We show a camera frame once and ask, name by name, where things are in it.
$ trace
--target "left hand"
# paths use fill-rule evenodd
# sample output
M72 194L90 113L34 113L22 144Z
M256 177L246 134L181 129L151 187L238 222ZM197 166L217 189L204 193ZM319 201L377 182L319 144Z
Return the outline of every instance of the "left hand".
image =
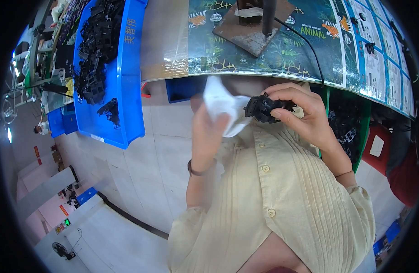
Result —
M205 103L194 114L192 121L192 160L194 171L203 172L212 167L222 143L222 136L230 116L222 113L212 122Z

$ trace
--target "hand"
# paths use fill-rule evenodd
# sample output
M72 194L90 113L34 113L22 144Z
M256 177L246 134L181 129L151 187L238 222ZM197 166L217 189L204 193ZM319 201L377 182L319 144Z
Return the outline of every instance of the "hand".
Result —
M293 101L303 109L305 116L302 119L283 108L273 109L270 113L292 128L301 138L325 152L341 147L329 126L325 106L318 94L294 83L273 85L262 94L264 92L274 101Z
M223 113L217 117L215 122L212 122L205 103L202 103L194 114L191 160L191 167L194 171L203 172L212 167L229 118L227 113Z

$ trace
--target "instruction sheet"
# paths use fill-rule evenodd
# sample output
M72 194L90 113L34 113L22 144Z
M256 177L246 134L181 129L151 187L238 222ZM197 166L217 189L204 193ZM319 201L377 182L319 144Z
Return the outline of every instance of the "instruction sheet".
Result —
M402 112L406 113L407 115L410 114L411 111L411 101L413 101L413 90L411 88L411 82L407 76L402 75L403 81L403 98L402 98Z
M376 29L375 21L373 20L373 15L371 11L365 8L360 3L355 0L351 0L351 6L354 10L355 16L358 18L360 13L364 14L367 18L366 21L358 19L358 27L360 29L360 35L370 43L375 43L375 45L382 50L381 41L379 39L378 30Z
M387 60L387 67L389 71L389 87L388 87L387 103L388 105L391 105L397 109L400 109L401 72L400 72L400 69L390 60Z
M368 7L366 0L358 0L358 2L362 3L363 5L365 5L366 7Z
M365 51L364 63L366 69L366 86L360 90L361 94L375 98L382 102L386 101L386 69L384 65L384 56L375 50L375 53L369 54Z
M381 20L378 20L379 28L381 29L382 36L384 37L384 45L386 46L386 54L395 63L399 63L398 50L396 49L395 39L393 37L392 29L388 28Z
M372 11L381 18L384 22L387 22L386 14L384 13L384 10L382 9L381 4L378 0L369 0L370 6L372 7Z
M405 74L407 74L407 76L408 76L409 75L408 66L406 65L405 56L403 55L403 44L401 44L398 40L396 40L396 42L398 43L399 56L400 56L400 59L401 59L401 68L402 68L403 72Z

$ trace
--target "blue plastic bin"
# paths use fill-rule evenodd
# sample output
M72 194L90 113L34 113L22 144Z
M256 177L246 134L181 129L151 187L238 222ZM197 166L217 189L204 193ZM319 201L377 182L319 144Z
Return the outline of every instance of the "blue plastic bin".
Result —
M62 114L65 115L71 115L75 113L75 103L70 103L67 105L64 105L62 107Z
M81 195L77 196L76 200L78 201L79 205L82 205L83 203L88 201L88 199L95 196L96 193L97 193L97 190L91 187L88 190L84 191L84 193L82 193Z
M78 130L78 123L76 121L76 114L63 115L62 120L64 122L65 134L71 134Z
M80 30L84 22L90 17L90 8L95 3L96 0L91 0L81 14L73 57L76 71L80 70L79 61L81 60L78 56L78 47L82 42ZM127 149L132 140L143 137L145 134L140 90L140 45L146 5L147 0L125 1L117 58L105 66L106 94L103 101L108 103L112 98L117 98L120 128L114 129L114 124L107 120L105 115L99 116L97 114L99 108L104 104L93 106L85 100L79 103L77 92L73 93L79 131L122 149ZM135 34L125 34L126 26L135 30Z
M392 242L393 239L396 238L396 236L398 236L400 230L401 230L401 227L399 226L398 221L395 220L386 231L387 241L389 243Z
M165 87L169 103L189 101L194 94L203 92L206 84L207 76L166 79Z
M373 245L373 254L376 256L383 248L384 248L384 241L386 240L386 237L382 237L379 239L376 243Z
M51 111L47 114L49 121L49 130L52 131L52 138L65 133L64 120L62 119L61 108Z

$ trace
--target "workbench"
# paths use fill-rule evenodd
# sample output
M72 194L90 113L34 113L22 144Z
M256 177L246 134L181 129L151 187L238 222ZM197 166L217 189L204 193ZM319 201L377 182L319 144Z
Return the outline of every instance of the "workbench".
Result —
M282 27L258 57L212 33L235 0L148 2L141 40L141 82L204 74L246 74L320 83L305 41ZM286 20L312 44L327 86L415 116L411 81L390 13L378 0L289 0ZM359 18L363 13L366 21ZM374 53L366 44L375 43Z

